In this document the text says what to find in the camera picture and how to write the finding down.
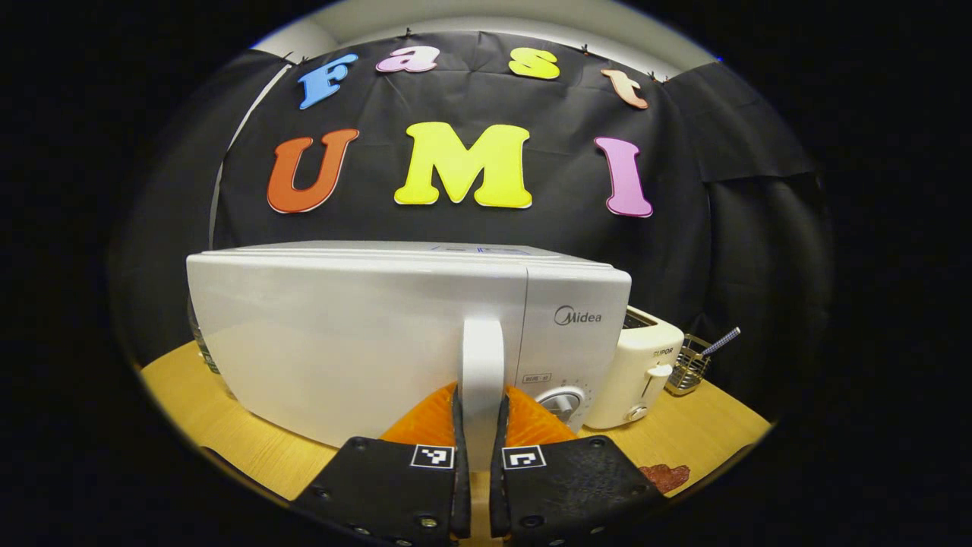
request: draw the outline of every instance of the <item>red object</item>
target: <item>red object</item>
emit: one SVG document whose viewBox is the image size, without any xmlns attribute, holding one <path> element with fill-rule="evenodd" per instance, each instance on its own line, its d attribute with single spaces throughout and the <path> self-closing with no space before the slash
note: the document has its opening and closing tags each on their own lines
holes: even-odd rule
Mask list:
<svg viewBox="0 0 972 547">
<path fill-rule="evenodd" d="M 648 478 L 655 488 L 661 493 L 671 492 L 685 484 L 688 480 L 690 469 L 687 465 L 680 465 L 675 469 L 664 463 L 652 465 L 651 467 L 639 467 L 641 473 Z"/>
</svg>

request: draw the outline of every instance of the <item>white toaster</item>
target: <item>white toaster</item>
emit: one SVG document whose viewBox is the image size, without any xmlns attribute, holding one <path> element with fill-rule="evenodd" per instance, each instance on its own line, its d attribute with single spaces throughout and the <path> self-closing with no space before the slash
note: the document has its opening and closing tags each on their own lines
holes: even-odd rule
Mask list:
<svg viewBox="0 0 972 547">
<path fill-rule="evenodd" d="M 608 429 L 644 418 L 672 373 L 684 339 L 676 326 L 629 306 L 614 359 L 584 425 Z"/>
</svg>

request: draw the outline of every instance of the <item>pink letter i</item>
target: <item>pink letter i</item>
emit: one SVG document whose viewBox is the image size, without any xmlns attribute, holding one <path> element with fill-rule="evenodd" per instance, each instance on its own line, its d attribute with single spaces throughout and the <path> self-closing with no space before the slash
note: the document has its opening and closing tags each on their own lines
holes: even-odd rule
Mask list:
<svg viewBox="0 0 972 547">
<path fill-rule="evenodd" d="M 638 167 L 635 165 L 638 147 L 608 137 L 598 137 L 594 142 L 604 150 L 610 171 L 611 195 L 607 199 L 607 209 L 624 216 L 651 216 L 653 209 L 651 203 L 644 199 L 642 181 L 638 178 Z"/>
</svg>

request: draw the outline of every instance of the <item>foam letter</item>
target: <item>foam letter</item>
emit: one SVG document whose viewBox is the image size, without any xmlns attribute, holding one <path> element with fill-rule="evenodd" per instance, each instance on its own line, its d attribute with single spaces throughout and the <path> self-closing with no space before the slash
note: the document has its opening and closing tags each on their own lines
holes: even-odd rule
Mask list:
<svg viewBox="0 0 972 547">
<path fill-rule="evenodd" d="M 300 103 L 300 110 L 317 104 L 341 89 L 341 86 L 332 84 L 330 81 L 344 80 L 344 77 L 348 75 L 348 67 L 345 65 L 356 60 L 358 60 L 357 55 L 347 54 L 301 76 L 297 80 L 304 84 L 304 100 Z"/>
<path fill-rule="evenodd" d="M 620 70 L 607 69 L 602 70 L 601 74 L 610 78 L 610 82 L 614 85 L 614 92 L 624 99 L 624 102 L 638 108 L 648 107 L 648 101 L 635 95 L 635 90 L 640 90 L 642 86 L 638 82 L 628 78 L 627 74 Z"/>
<path fill-rule="evenodd" d="M 375 65 L 378 72 L 425 72 L 435 68 L 433 62 L 438 57 L 438 49 L 431 46 L 415 46 L 392 52 L 392 56 Z"/>
<path fill-rule="evenodd" d="M 513 58 L 509 62 L 509 69 L 520 76 L 553 80 L 560 76 L 560 69 L 556 64 L 557 57 L 551 52 L 535 50 L 533 48 L 517 48 L 509 53 Z"/>
<path fill-rule="evenodd" d="M 294 188 L 294 175 L 297 163 L 304 150 L 310 148 L 314 139 L 301 137 L 284 142 L 277 147 L 277 161 L 270 172 L 270 182 L 266 185 L 266 202 L 280 213 L 305 213 L 325 202 L 337 186 L 341 174 L 344 153 L 348 143 L 358 138 L 357 129 L 339 129 L 321 137 L 327 147 L 317 181 L 306 190 Z"/>
<path fill-rule="evenodd" d="M 523 143 L 530 132 L 517 126 L 489 126 L 468 150 L 456 131 L 442 122 L 424 122 L 406 131 L 415 139 L 405 185 L 395 191 L 395 202 L 427 205 L 438 200 L 432 186 L 433 167 L 454 203 L 462 201 L 479 171 L 483 184 L 473 194 L 488 207 L 526 208 L 533 197 L 523 187 Z"/>
<path fill-rule="evenodd" d="M 611 194 L 607 199 L 607 210 L 624 216 L 651 216 L 654 211 L 642 194 L 642 181 L 635 165 L 638 147 L 616 138 L 598 137 L 594 142 L 604 150 L 610 171 Z"/>
</svg>

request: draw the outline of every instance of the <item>letter a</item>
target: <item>letter a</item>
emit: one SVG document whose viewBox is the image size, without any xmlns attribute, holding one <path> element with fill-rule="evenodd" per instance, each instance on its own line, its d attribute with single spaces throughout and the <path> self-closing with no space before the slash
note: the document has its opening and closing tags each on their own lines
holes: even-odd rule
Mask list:
<svg viewBox="0 0 972 547">
<path fill-rule="evenodd" d="M 415 46 L 414 48 L 402 48 L 392 52 L 392 56 L 375 65 L 378 72 L 398 72 L 405 70 L 408 72 L 425 72 L 436 67 L 435 58 L 438 57 L 438 49 L 431 46 Z"/>
</svg>

